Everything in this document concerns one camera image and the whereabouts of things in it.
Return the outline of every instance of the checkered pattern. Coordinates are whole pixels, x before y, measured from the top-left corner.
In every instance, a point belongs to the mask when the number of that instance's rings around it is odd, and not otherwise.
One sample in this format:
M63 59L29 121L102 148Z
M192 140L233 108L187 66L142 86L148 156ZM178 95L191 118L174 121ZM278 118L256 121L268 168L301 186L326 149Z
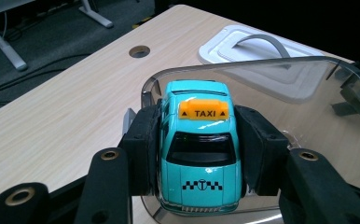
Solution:
M183 189L194 189L194 188L198 188L198 183L199 181L186 181L186 184L183 185ZM212 182L212 181L206 181L204 183L207 188L210 187L211 190L215 190L215 189L218 189L218 190L223 190L223 186L219 185L218 184L218 181L215 181L215 182Z

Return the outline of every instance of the light wood tabletop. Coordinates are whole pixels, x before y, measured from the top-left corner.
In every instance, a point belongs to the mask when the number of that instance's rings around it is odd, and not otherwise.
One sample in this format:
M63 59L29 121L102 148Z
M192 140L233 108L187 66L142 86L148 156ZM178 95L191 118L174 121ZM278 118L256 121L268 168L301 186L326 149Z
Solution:
M118 145L124 114L141 108L148 78L164 69L200 65L200 46L231 24L239 23L193 7L172 7L2 107L0 193L27 182L53 191L85 175L97 151ZM131 57L137 46L150 53ZM155 223L139 197L133 198L133 220Z

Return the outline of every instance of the taxi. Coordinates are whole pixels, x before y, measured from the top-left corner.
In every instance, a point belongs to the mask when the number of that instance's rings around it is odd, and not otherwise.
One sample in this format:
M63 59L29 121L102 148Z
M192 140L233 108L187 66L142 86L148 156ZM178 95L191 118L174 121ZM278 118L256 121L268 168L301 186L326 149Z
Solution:
M159 200L186 215L233 211L242 169L233 103L224 83L169 82L161 99Z

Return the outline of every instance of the taxi sign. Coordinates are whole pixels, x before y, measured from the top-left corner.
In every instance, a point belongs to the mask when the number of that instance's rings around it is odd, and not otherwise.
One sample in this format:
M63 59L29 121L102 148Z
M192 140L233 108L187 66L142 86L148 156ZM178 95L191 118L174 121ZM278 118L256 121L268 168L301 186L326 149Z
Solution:
M191 99L179 106L180 119L228 119L228 103L212 99Z

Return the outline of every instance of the car windshield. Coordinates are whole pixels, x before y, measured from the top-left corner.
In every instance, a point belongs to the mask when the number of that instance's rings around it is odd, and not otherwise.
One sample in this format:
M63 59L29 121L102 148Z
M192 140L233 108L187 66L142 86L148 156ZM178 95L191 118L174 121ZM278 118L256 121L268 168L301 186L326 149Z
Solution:
M167 161L187 166L223 166L235 163L229 133L174 135Z

